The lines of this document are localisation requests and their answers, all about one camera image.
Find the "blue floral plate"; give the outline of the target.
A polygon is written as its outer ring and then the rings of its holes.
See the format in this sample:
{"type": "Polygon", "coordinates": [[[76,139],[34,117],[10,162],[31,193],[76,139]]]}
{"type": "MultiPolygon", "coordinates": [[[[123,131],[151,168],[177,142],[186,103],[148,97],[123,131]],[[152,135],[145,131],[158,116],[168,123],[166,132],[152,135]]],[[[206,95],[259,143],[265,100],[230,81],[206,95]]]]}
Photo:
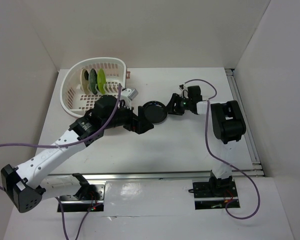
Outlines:
{"type": "Polygon", "coordinates": [[[88,82],[91,92],[94,95],[98,94],[98,86],[97,86],[97,72],[94,68],[90,70],[89,76],[88,76],[88,82]]]}

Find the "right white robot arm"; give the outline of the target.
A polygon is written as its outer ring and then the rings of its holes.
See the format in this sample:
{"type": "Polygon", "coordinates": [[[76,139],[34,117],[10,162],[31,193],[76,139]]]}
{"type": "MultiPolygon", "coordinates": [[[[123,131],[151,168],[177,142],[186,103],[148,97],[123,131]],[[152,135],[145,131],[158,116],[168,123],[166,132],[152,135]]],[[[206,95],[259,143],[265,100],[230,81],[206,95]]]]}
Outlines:
{"type": "Polygon", "coordinates": [[[181,93],[173,93],[167,104],[167,113],[182,116],[185,111],[195,115],[205,115],[206,127],[204,138],[208,153],[217,160],[212,170],[207,187],[199,187],[194,194],[213,197],[229,196],[234,186],[234,166],[232,152],[237,143],[246,133],[246,124],[236,100],[225,103],[211,102],[211,98],[204,99],[198,85],[180,86],[181,93]]]}

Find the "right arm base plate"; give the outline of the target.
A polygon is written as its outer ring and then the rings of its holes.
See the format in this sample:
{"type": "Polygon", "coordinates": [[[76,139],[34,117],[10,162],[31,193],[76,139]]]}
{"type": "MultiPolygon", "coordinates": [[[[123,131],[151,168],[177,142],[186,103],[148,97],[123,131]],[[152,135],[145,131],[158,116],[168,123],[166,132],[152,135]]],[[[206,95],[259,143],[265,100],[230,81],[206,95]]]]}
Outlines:
{"type": "Polygon", "coordinates": [[[188,190],[194,197],[196,210],[224,209],[228,204],[230,208],[240,208],[237,187],[234,181],[229,186],[212,189],[209,182],[193,182],[188,190]]]}

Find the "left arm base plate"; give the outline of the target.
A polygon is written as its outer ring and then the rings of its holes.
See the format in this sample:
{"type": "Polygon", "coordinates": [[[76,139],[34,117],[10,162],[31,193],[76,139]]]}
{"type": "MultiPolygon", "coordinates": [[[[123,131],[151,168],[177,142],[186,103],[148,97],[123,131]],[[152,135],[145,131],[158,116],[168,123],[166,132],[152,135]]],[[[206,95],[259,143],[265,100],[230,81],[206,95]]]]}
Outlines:
{"type": "Polygon", "coordinates": [[[88,209],[91,209],[91,212],[104,211],[106,182],[93,181],[90,185],[84,196],[63,195],[59,197],[65,213],[83,213],[88,209]]]}

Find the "pink and white dish rack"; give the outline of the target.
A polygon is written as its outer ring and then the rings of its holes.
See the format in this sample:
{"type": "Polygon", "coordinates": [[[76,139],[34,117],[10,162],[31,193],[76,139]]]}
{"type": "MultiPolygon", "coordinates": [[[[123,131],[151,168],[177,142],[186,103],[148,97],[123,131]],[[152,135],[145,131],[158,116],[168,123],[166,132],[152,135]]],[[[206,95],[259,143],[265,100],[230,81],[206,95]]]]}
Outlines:
{"type": "Polygon", "coordinates": [[[95,57],[70,68],[60,87],[60,103],[74,118],[82,117],[104,95],[118,96],[118,85],[130,78],[126,64],[114,57],[95,57]]]}

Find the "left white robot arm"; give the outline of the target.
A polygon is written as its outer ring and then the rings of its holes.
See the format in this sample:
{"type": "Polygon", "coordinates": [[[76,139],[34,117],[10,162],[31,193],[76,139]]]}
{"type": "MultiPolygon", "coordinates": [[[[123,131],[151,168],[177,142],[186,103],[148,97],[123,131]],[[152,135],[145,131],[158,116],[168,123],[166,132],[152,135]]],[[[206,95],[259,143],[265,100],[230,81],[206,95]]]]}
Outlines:
{"type": "Polygon", "coordinates": [[[83,151],[104,135],[106,129],[123,127],[136,134],[154,128],[146,119],[143,107],[138,113],[126,106],[125,100],[104,95],[92,109],[72,123],[69,129],[38,155],[16,167],[1,169],[2,187],[20,213],[26,213],[42,200],[74,196],[78,200],[93,195],[96,188],[80,173],[63,177],[48,175],[73,155],[83,151]]]}

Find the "green plate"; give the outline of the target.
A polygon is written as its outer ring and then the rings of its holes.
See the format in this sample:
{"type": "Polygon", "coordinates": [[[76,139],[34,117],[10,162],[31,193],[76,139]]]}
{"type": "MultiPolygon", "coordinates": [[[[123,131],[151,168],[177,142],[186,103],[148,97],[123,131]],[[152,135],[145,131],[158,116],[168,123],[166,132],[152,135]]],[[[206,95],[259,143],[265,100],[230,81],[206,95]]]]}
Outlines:
{"type": "Polygon", "coordinates": [[[99,91],[104,89],[104,85],[107,83],[106,74],[103,68],[100,68],[97,72],[97,88],[99,91]]]}

